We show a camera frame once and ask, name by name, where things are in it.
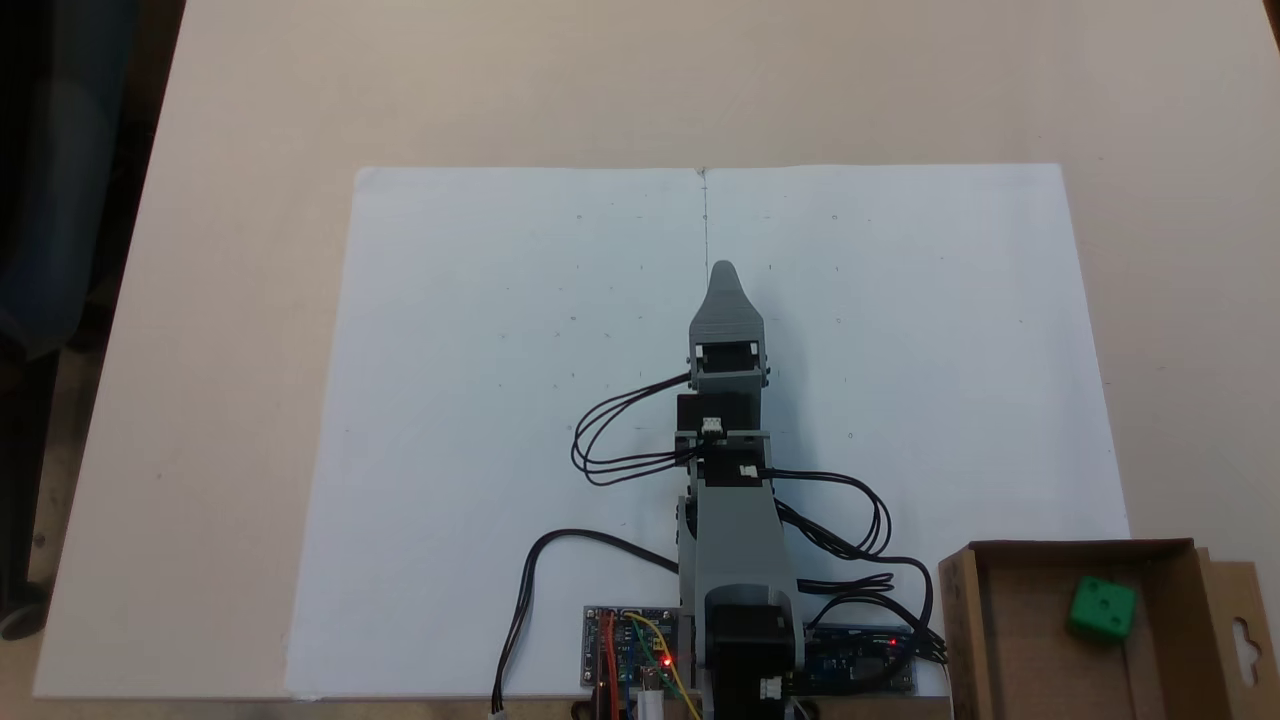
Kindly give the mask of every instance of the orange wire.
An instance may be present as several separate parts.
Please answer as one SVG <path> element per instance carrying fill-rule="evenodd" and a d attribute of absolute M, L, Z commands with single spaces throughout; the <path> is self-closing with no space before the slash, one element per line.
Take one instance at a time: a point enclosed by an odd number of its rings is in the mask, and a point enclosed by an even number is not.
<path fill-rule="evenodd" d="M 608 683 L 608 685 L 605 688 L 608 692 L 605 694 L 609 698 L 609 701 L 608 701 L 608 708 L 609 708 L 609 717 L 608 717 L 608 720 L 614 720 L 618 716 L 618 693 L 617 693 L 617 687 L 618 687 L 618 653 L 617 653 L 617 647 L 613 644 L 613 630 L 614 630 L 613 611 L 608 611 L 605 615 L 609 619 L 609 621 L 608 621 L 608 626 L 609 628 L 607 630 L 607 634 L 604 635 L 604 642 L 605 642 L 604 659 L 605 659 L 605 661 L 608 664 L 607 666 L 608 666 L 608 674 L 609 674 L 608 680 L 605 680 Z"/>

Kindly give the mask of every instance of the white paper sheet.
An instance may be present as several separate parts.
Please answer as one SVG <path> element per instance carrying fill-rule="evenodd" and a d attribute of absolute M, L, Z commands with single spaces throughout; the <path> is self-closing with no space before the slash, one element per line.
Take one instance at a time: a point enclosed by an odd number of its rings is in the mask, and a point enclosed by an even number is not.
<path fill-rule="evenodd" d="M 675 557 L 680 474 L 591 488 L 570 428 L 684 372 L 718 259 L 765 318 L 776 464 L 876 487 L 895 553 L 932 568 L 979 538 L 1128 537 L 1056 165 L 364 170 L 291 692 L 486 696 L 538 536 L 594 528 Z M 667 450 L 673 425 L 671 395 L 655 397 L 607 451 Z M 847 488 L 778 492 L 865 530 Z M 874 571 L 788 541 L 804 577 Z M 913 571 L 897 583 L 919 607 Z M 584 605 L 676 602 L 673 575 L 552 544 L 508 697 L 581 692 Z M 919 679 L 945 692 L 927 664 Z"/>

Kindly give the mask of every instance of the green cube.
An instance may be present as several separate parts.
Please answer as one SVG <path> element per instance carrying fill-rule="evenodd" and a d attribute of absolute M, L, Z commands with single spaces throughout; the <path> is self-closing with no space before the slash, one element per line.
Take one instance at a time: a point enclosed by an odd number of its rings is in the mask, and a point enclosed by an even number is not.
<path fill-rule="evenodd" d="M 1066 626 L 1075 635 L 1094 642 L 1124 642 L 1133 629 L 1135 603 L 1132 589 L 1085 575 L 1075 588 Z"/>

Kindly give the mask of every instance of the beige table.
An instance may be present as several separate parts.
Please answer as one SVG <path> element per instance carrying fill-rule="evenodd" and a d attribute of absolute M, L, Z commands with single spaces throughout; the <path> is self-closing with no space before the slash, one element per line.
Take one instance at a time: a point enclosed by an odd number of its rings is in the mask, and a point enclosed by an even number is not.
<path fill-rule="evenodd" d="M 364 165 L 1061 163 L 1132 527 L 1280 626 L 1261 0 L 192 0 L 36 692 L 278 697 Z"/>

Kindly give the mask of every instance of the cardboard box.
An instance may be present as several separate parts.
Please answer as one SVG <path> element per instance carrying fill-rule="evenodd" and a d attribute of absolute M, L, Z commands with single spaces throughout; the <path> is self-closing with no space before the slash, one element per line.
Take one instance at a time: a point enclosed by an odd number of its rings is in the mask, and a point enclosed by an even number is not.
<path fill-rule="evenodd" d="M 1190 539 L 974 542 L 938 564 L 957 720 L 1280 717 L 1280 679 L 1252 562 Z M 1098 646 L 1066 630 L 1082 575 L 1138 594 L 1133 632 Z M 1256 643 L 1245 683 L 1233 621 Z"/>

